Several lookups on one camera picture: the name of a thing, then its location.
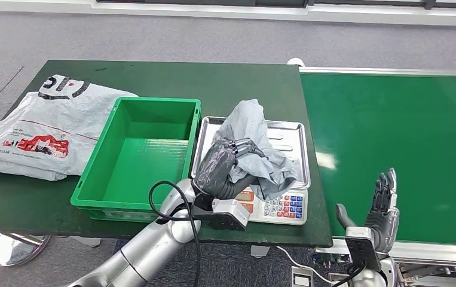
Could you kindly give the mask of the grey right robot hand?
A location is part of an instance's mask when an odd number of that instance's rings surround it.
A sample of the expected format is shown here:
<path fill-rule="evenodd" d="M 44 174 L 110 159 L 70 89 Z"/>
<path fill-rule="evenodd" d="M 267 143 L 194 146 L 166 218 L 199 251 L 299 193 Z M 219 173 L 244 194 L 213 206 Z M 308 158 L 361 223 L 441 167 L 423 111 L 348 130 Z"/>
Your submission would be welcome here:
<path fill-rule="evenodd" d="M 368 239 L 378 254 L 388 254 L 392 249 L 399 225 L 397 207 L 397 175 L 394 168 L 380 173 L 375 181 L 371 208 L 365 223 L 358 226 L 348 216 L 343 204 L 335 206 L 336 218 L 345 230 L 345 238 Z"/>

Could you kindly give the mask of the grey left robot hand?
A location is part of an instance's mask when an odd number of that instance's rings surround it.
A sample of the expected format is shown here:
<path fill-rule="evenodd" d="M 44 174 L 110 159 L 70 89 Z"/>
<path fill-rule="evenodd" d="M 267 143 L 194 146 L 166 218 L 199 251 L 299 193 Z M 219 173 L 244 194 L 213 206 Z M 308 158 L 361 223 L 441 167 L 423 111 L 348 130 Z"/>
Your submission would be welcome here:
<path fill-rule="evenodd" d="M 249 185 L 254 184 L 256 177 L 250 174 L 237 182 L 230 181 L 229 172 L 238 165 L 238 158 L 245 154 L 267 157 L 250 138 L 221 138 L 214 141 L 191 182 L 195 194 L 206 194 L 221 200 L 234 199 Z"/>

